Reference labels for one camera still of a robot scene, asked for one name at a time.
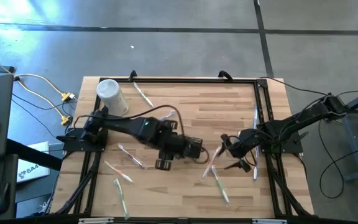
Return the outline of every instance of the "white cup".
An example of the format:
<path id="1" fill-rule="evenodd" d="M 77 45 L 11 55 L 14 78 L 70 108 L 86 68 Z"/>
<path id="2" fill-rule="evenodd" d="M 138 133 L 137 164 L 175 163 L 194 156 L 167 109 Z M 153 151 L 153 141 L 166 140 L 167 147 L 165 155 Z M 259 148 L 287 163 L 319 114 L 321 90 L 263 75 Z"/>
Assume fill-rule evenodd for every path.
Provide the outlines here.
<path id="1" fill-rule="evenodd" d="M 109 108 L 109 114 L 122 116 L 128 112 L 129 106 L 115 80 L 101 81 L 96 87 L 96 92 L 104 105 Z"/>

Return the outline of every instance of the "black cable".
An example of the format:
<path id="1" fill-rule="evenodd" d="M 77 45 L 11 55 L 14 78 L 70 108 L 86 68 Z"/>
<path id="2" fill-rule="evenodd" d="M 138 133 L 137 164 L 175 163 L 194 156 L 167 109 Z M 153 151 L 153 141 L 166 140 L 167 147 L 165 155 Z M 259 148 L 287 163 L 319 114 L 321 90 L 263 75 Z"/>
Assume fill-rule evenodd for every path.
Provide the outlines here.
<path id="1" fill-rule="evenodd" d="M 308 172 L 306 171 L 306 165 L 305 163 L 303 162 L 303 159 L 296 153 L 293 153 L 294 156 L 296 156 L 296 158 L 299 159 L 299 161 L 302 163 L 303 165 L 303 169 L 305 170 L 305 175 L 306 175 L 306 180 L 308 179 Z"/>
<path id="2" fill-rule="evenodd" d="M 106 119 L 106 118 L 100 118 L 98 116 L 92 116 L 92 115 L 81 115 L 79 117 L 77 117 L 77 119 L 75 119 L 75 122 L 73 124 L 73 128 L 75 128 L 75 124 L 77 123 L 77 121 L 80 119 L 80 118 L 96 118 L 96 119 L 103 119 L 105 121 L 121 121 L 121 120 L 125 120 L 125 119 L 132 119 L 132 118 L 136 118 L 136 117 L 139 117 L 139 116 L 142 116 L 142 115 L 145 115 L 147 113 L 150 113 L 150 112 L 153 112 L 155 110 L 158 110 L 160 108 L 164 108 L 164 107 L 169 107 L 169 108 L 172 108 L 176 111 L 176 113 L 178 114 L 178 117 L 179 117 L 179 123 L 180 123 L 180 129 L 181 129 L 181 134 L 183 136 L 183 139 L 186 141 L 186 136 L 185 136 L 185 129 L 183 127 L 183 121 L 181 119 L 181 116 L 180 116 L 180 112 L 179 110 L 174 107 L 174 106 L 171 106 L 171 105 L 161 105 L 161 106 L 157 106 L 157 107 L 154 107 L 150 110 L 147 110 L 147 111 L 144 111 L 142 113 L 139 113 L 139 114 L 135 114 L 135 115 L 132 115 L 132 116 L 128 116 L 128 117 L 123 117 L 123 118 L 113 118 L 113 119 Z"/>
<path id="3" fill-rule="evenodd" d="M 35 104 L 33 104 L 33 103 L 31 103 L 31 102 L 29 102 L 29 101 L 27 101 L 27 100 L 21 98 L 21 97 L 16 96 L 14 93 L 12 93 L 12 95 L 14 95 L 16 98 L 18 98 L 18 99 L 20 99 L 20 100 L 22 100 L 22 101 L 24 101 L 24 102 L 26 102 L 26 103 L 28 103 L 28 104 L 30 104 L 30 105 L 36 107 L 36 108 L 38 108 L 38 109 L 41 109 L 41 110 L 52 110 L 52 109 L 55 109 L 56 107 L 61 106 L 61 105 L 63 105 L 63 104 L 65 103 L 65 102 L 63 102 L 63 103 L 61 103 L 61 104 L 59 104 L 59 105 L 56 105 L 56 106 L 54 106 L 54 107 L 51 107 L 51 108 L 42 108 L 42 107 L 40 107 L 40 106 L 37 106 L 37 105 L 35 105 Z M 72 101 L 72 102 L 67 102 L 67 103 L 70 105 L 70 103 L 77 103 L 77 101 Z"/>
<path id="4" fill-rule="evenodd" d="M 75 110 L 75 108 L 71 105 L 71 104 L 68 104 L 73 110 Z"/>
<path id="5" fill-rule="evenodd" d="M 340 161 L 341 159 L 343 159 L 343 158 L 345 158 L 345 157 L 347 157 L 347 156 L 353 155 L 353 154 L 355 154 L 355 153 L 357 153 L 357 152 L 358 152 L 358 150 L 353 151 L 353 152 L 350 152 L 350 153 L 346 154 L 345 156 L 340 157 L 339 159 L 333 160 L 333 162 L 330 163 L 330 164 L 323 170 L 323 172 L 322 172 L 321 175 L 320 175 L 320 189 L 321 189 L 321 179 L 323 178 L 323 175 L 324 175 L 324 173 L 328 170 L 328 168 L 331 167 L 333 164 L 335 164 L 337 161 Z"/>
<path id="6" fill-rule="evenodd" d="M 196 163 L 196 164 L 206 164 L 209 161 L 209 152 L 204 147 L 201 148 L 201 152 L 206 153 L 206 159 L 204 161 L 202 161 L 202 162 L 198 161 L 197 159 L 193 159 L 194 163 Z"/>
<path id="7" fill-rule="evenodd" d="M 289 87 L 291 87 L 291 88 L 293 88 L 293 89 L 296 89 L 296 90 L 307 91 L 307 92 L 310 92 L 310 93 L 317 93 L 317 94 L 321 94 L 321 95 L 324 95 L 324 96 L 327 96 L 327 95 L 328 95 L 328 94 L 325 94 L 325 93 L 321 93 L 321 92 L 319 92 L 319 91 L 301 89 L 301 88 L 295 87 L 295 86 L 293 86 L 293 85 L 287 84 L 287 83 L 285 83 L 285 82 L 278 81 L 278 80 L 276 80 L 276 79 L 274 79 L 274 78 L 271 78 L 271 77 L 261 77 L 261 78 L 269 78 L 269 79 L 271 79 L 271 80 L 274 80 L 274 81 L 276 81 L 276 82 L 279 82 L 279 83 L 281 83 L 281 84 L 284 84 L 284 85 L 289 86 Z"/>
<path id="8" fill-rule="evenodd" d="M 72 117 L 72 115 L 65 110 L 65 103 L 67 103 L 67 102 L 66 102 L 66 101 L 63 101 L 63 103 L 62 103 L 62 110 L 63 110 L 63 112 L 64 112 L 65 114 L 67 114 L 68 116 L 71 116 L 71 117 Z"/>
<path id="9" fill-rule="evenodd" d="M 248 159 L 247 159 L 247 156 L 244 156 L 244 158 L 246 159 L 246 162 L 249 164 L 249 165 L 251 165 L 251 166 L 256 166 L 256 159 L 255 159 L 255 156 L 254 156 L 254 153 L 252 152 L 252 150 L 251 151 L 249 151 L 250 153 L 251 153 L 251 156 L 252 156 L 252 159 L 254 160 L 254 163 L 251 163 L 251 162 L 249 162 L 248 161 Z"/>
<path id="10" fill-rule="evenodd" d="M 346 94 L 346 93 L 358 93 L 358 90 L 345 91 L 345 92 L 340 93 L 340 94 L 338 94 L 338 95 L 336 95 L 336 96 L 341 96 L 341 95 Z"/>
<path id="11" fill-rule="evenodd" d="M 343 178 L 343 175 L 342 175 L 341 170 L 340 170 L 339 167 L 336 165 L 336 162 L 334 161 L 333 157 L 330 155 L 330 153 L 329 153 L 328 150 L 327 150 L 327 147 L 326 147 L 326 145 L 325 145 L 325 143 L 324 143 L 324 141 L 323 141 L 323 138 L 321 137 L 321 129 L 320 129 L 320 126 L 321 126 L 321 120 L 320 120 L 319 123 L 318 123 L 318 136 L 320 137 L 320 140 L 321 140 L 321 143 L 323 144 L 324 150 L 327 152 L 329 158 L 331 158 L 333 164 L 335 165 L 336 169 L 337 169 L 338 172 L 339 172 L 339 175 L 341 176 L 341 190 L 340 190 L 339 193 L 338 193 L 337 195 L 335 195 L 335 196 L 328 196 L 328 195 L 326 195 L 326 194 L 324 193 L 324 191 L 323 191 L 322 186 L 321 186 L 321 179 L 322 179 L 322 176 L 323 176 L 322 174 L 321 174 L 321 176 L 320 176 L 320 184 L 319 184 L 319 187 L 320 187 L 321 193 L 322 193 L 326 198 L 334 199 L 334 198 L 338 198 L 338 197 L 341 196 L 342 193 L 343 193 L 343 190 L 344 190 L 344 178 Z"/>
<path id="12" fill-rule="evenodd" d="M 36 118 L 32 113 L 30 113 L 30 111 L 26 110 L 22 105 L 16 103 L 13 99 L 12 102 L 15 103 L 17 106 L 20 106 L 24 111 L 26 111 L 27 113 L 29 113 L 31 115 L 31 117 L 33 117 L 34 119 L 36 119 L 40 124 L 42 124 L 43 127 L 45 127 L 45 129 L 49 132 L 49 134 L 51 136 L 53 136 L 54 138 L 56 138 L 52 132 L 48 129 L 48 127 L 46 127 L 46 125 L 43 124 L 43 122 L 41 122 L 38 118 Z"/>
<path id="13" fill-rule="evenodd" d="M 52 193 L 50 194 L 50 198 L 49 198 L 49 201 L 48 201 L 48 204 L 47 204 L 47 208 L 45 209 L 44 213 L 43 213 L 41 216 L 44 216 L 44 215 L 48 212 L 50 203 L 52 202 L 53 196 L 55 195 L 55 190 L 56 190 L 57 180 L 58 180 L 58 179 L 59 179 L 59 174 L 57 174 L 55 183 L 53 184 Z"/>

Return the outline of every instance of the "desk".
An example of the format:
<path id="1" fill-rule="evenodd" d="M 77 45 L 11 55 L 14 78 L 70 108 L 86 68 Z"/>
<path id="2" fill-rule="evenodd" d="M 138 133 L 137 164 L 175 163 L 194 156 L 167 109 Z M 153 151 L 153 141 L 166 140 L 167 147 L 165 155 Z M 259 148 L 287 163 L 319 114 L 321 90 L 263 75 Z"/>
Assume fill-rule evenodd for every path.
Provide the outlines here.
<path id="1" fill-rule="evenodd" d="M 99 79 L 100 77 L 84 77 L 75 117 L 92 112 Z M 228 83 L 138 84 L 154 105 L 176 106 L 183 118 L 185 134 L 203 139 L 203 146 L 210 154 L 213 154 L 220 145 L 222 133 L 232 135 L 237 134 L 241 129 L 252 127 L 255 105 L 252 86 Z M 133 84 L 121 83 L 120 86 L 129 104 L 127 115 L 150 109 Z M 268 88 L 275 118 L 283 119 L 290 116 L 284 85 L 268 80 Z M 149 116 L 159 118 L 169 111 L 170 109 L 164 108 L 150 113 Z M 81 127 L 84 123 L 85 119 L 79 120 L 77 127 Z M 152 168 L 139 169 L 117 148 L 118 142 Z M 74 152 L 63 161 L 52 212 L 62 207 L 78 185 L 83 156 L 83 152 Z M 108 143 L 102 153 L 99 166 L 91 215 L 93 217 L 124 216 L 113 183 L 117 175 L 103 163 L 108 161 L 135 182 L 131 185 L 121 179 L 130 217 L 273 217 L 272 199 L 263 157 L 260 160 L 256 182 L 252 180 L 252 172 L 245 173 L 240 169 L 223 170 L 223 167 L 236 161 L 228 153 L 223 154 L 216 162 L 219 177 L 231 203 L 231 206 L 226 207 L 214 177 L 209 176 L 204 182 L 200 181 L 206 165 L 194 164 L 190 159 L 181 159 L 173 161 L 171 171 L 155 170 L 157 156 L 157 150 L 147 148 L 133 137 L 109 131 Z M 313 213 L 302 164 L 290 154 L 283 155 L 283 164 L 289 189 L 302 206 Z M 85 207 L 87 191 L 88 189 L 85 189 L 81 208 Z M 282 205 L 281 192 L 278 196 Z"/>

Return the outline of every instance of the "black metal frame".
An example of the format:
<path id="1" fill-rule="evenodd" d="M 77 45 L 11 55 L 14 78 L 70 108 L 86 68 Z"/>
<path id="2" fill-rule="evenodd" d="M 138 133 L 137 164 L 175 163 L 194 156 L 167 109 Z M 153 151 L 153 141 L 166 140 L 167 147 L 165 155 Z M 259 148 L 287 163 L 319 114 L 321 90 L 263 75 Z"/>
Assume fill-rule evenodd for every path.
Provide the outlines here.
<path id="1" fill-rule="evenodd" d="M 137 77 L 137 74 L 135 71 L 131 72 L 131 75 L 129 78 L 114 78 L 115 81 L 119 82 L 119 83 L 132 83 L 134 80 L 134 77 Z M 136 78 L 136 82 L 137 83 L 230 83 L 230 84 L 251 84 L 254 87 L 254 93 L 255 93 L 255 101 L 258 107 L 258 117 L 259 117 L 259 121 L 261 123 L 265 122 L 265 117 L 264 117 L 264 112 L 262 109 L 262 100 L 260 97 L 260 89 L 263 89 L 263 95 L 265 98 L 265 103 L 266 103 L 266 109 L 267 109 L 267 116 L 268 119 L 271 120 L 273 119 L 273 110 L 272 110 L 272 104 L 270 101 L 270 95 L 269 95 L 269 89 L 268 89 L 268 85 L 267 85 L 267 81 L 266 79 L 233 79 L 230 77 L 230 75 L 228 73 L 226 73 L 225 71 L 221 71 L 218 75 L 218 77 L 226 77 L 226 78 L 222 78 L 222 79 L 217 79 L 217 78 L 179 78 L 179 79 L 174 79 L 174 78 Z M 100 78 L 99 82 L 106 80 L 106 79 L 110 79 L 110 78 Z M 101 99 L 100 97 L 96 97 L 95 100 L 95 104 L 94 104 L 94 110 L 99 109 L 100 107 L 100 102 Z M 88 166 L 89 166 L 89 162 L 90 162 L 90 157 L 91 157 L 91 152 L 85 152 L 85 156 L 83 159 L 83 167 L 81 170 L 81 175 L 80 175 L 80 182 L 84 179 L 85 175 L 87 174 L 88 171 Z M 266 160 L 272 160 L 271 155 L 268 153 L 265 153 L 265 157 Z M 284 167 L 283 167 L 283 162 L 282 162 L 282 158 L 280 157 L 279 154 L 276 155 L 277 157 L 277 167 L 278 167 L 278 174 L 279 176 L 283 179 L 284 183 L 285 183 L 285 174 L 284 174 Z M 272 177 L 272 169 L 269 169 L 268 167 L 268 179 L 269 179 L 269 184 L 270 184 L 270 193 L 272 196 L 272 207 L 274 210 L 274 215 L 275 217 L 279 216 L 279 215 L 283 215 L 283 213 L 281 212 L 280 206 L 279 206 L 279 202 L 278 202 L 278 196 L 277 196 L 277 189 L 275 186 L 275 181 Z M 88 192 L 88 200 L 86 203 L 86 208 L 84 210 L 84 213 L 87 215 L 91 215 L 91 210 L 92 210 L 92 205 L 93 205 L 93 197 L 94 197 L 94 191 L 95 191 L 95 187 L 96 187 L 96 178 L 97 175 L 94 175 L 91 179 L 91 185 L 89 187 L 89 192 Z M 81 206 L 81 201 L 82 201 L 82 194 L 80 195 L 80 197 L 78 198 L 78 200 L 75 203 L 75 207 L 74 207 L 74 213 L 80 213 L 80 206 Z M 290 203 L 287 199 L 287 197 L 284 195 L 284 205 L 285 205 L 285 214 L 287 215 L 292 215 L 292 210 L 291 210 L 291 206 Z M 204 220 L 204 221 L 224 221 L 224 222 L 235 222 L 238 219 L 220 219 L 220 218 L 201 218 L 198 220 Z"/>

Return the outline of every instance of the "concrete floor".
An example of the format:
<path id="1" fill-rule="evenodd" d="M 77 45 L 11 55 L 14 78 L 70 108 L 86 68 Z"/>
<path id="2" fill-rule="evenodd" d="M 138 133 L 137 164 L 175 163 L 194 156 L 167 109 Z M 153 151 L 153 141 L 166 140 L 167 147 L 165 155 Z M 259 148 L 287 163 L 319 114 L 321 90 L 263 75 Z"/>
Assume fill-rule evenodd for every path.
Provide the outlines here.
<path id="1" fill-rule="evenodd" d="M 260 0 L 266 29 L 358 30 L 358 0 Z M 0 0 L 0 22 L 95 27 L 176 27 L 257 29 L 253 0 Z M 299 88 L 340 93 L 358 90 L 358 35 L 268 34 L 274 77 Z M 259 34 L 179 32 L 61 32 L 0 30 L 0 63 L 17 73 L 44 75 L 63 91 L 78 93 L 85 75 L 215 77 L 220 70 L 234 77 L 266 76 Z M 41 80 L 25 78 L 29 88 L 60 102 Z M 14 93 L 40 106 L 48 104 L 14 85 Z M 296 113 L 317 98 L 287 88 Z M 343 97 L 349 101 L 357 94 Z M 54 135 L 63 134 L 56 111 L 25 105 Z M 12 105 L 9 137 L 23 144 L 57 142 L 25 111 Z M 358 221 L 358 181 L 346 183 L 343 195 L 327 199 L 318 180 L 330 163 L 317 125 L 302 140 L 315 213 L 324 218 Z M 322 124 L 323 138 L 334 158 L 349 152 L 341 126 Z M 343 173 L 354 160 L 343 160 Z M 330 169 L 323 179 L 327 194 L 339 190 Z"/>

